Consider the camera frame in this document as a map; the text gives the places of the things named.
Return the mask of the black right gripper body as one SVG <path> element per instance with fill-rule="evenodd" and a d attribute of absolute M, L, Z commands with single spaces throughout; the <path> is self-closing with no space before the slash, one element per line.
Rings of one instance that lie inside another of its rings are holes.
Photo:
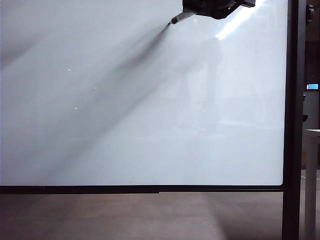
<path fill-rule="evenodd" d="M 252 8 L 255 5 L 255 0 L 183 0 L 182 11 L 221 20 L 240 6 Z"/>

